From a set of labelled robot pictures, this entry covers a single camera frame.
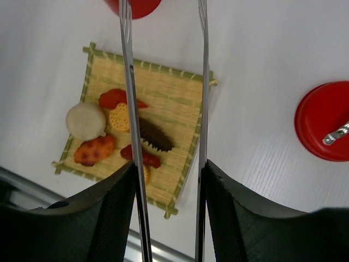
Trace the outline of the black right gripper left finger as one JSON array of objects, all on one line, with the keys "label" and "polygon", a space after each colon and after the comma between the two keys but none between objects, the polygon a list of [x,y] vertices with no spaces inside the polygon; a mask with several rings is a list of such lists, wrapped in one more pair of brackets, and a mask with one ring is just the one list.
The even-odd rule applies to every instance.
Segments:
[{"label": "black right gripper left finger", "polygon": [[48,208],[1,205],[1,261],[123,261],[135,166]]}]

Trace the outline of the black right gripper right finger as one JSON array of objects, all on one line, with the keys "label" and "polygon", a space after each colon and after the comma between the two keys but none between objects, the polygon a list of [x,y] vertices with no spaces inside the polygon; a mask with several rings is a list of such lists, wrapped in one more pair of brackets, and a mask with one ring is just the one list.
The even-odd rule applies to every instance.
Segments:
[{"label": "black right gripper right finger", "polygon": [[306,213],[275,203],[208,161],[206,198],[217,261],[348,261],[348,209]]}]

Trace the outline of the steel serving tongs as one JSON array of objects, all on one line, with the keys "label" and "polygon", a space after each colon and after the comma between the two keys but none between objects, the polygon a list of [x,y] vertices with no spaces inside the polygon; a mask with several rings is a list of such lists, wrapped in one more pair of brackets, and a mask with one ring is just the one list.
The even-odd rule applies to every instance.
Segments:
[{"label": "steel serving tongs", "polygon": [[[203,34],[203,74],[202,74],[202,109],[200,125],[200,148],[198,153],[198,181],[197,181],[197,209],[196,209],[196,237],[195,261],[204,261],[205,219],[206,219],[206,191],[203,169],[207,162],[207,129],[208,104],[210,90],[209,70],[209,34],[207,19],[207,2],[198,1],[198,12]],[[152,261],[151,236],[149,231],[148,208],[146,204],[146,189],[143,172],[143,159],[140,140],[139,114],[137,108],[134,58],[132,41],[132,8],[129,1],[119,1],[119,21],[121,28],[121,43],[123,50],[124,72],[126,80],[127,104],[133,162],[138,170],[138,189],[136,190],[139,226],[141,229],[141,251],[143,261]]]}]

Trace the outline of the yellow round cracker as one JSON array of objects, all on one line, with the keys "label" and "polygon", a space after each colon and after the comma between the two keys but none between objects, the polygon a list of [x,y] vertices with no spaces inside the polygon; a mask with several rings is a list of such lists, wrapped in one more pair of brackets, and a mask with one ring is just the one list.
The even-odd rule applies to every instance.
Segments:
[{"label": "yellow round cracker", "polygon": [[145,184],[148,184],[151,179],[151,172],[149,167],[144,165],[143,172],[144,172]]},{"label": "yellow round cracker", "polygon": [[109,124],[119,132],[128,132],[130,130],[128,106],[125,103],[119,103],[115,109],[110,111]]}]

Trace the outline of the red chicken wing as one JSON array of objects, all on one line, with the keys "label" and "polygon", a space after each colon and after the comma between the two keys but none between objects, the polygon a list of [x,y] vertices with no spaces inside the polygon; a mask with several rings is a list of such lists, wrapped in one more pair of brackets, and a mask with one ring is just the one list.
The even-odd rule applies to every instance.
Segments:
[{"label": "red chicken wing", "polygon": [[99,106],[104,109],[113,110],[118,104],[127,104],[127,93],[125,90],[114,88],[104,92],[99,97]]},{"label": "red chicken wing", "polygon": [[[120,155],[126,160],[133,160],[132,145],[128,145],[121,149]],[[160,158],[149,153],[147,150],[142,148],[142,159],[143,164],[146,166],[152,166],[153,168],[159,168],[161,166]]]}]

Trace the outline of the white round bun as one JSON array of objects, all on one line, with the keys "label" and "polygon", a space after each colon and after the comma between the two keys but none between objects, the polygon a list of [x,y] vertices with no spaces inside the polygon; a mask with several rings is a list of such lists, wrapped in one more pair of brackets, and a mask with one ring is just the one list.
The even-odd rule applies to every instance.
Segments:
[{"label": "white round bun", "polygon": [[65,125],[73,138],[90,141],[105,136],[106,117],[95,104],[79,103],[66,114]]}]

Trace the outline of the dark brown sea cucumber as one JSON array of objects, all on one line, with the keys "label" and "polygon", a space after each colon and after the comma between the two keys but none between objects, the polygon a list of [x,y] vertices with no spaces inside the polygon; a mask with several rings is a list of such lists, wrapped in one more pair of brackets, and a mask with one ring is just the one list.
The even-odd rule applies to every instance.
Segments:
[{"label": "dark brown sea cucumber", "polygon": [[140,137],[157,151],[168,152],[174,148],[172,140],[154,123],[139,117]]}]

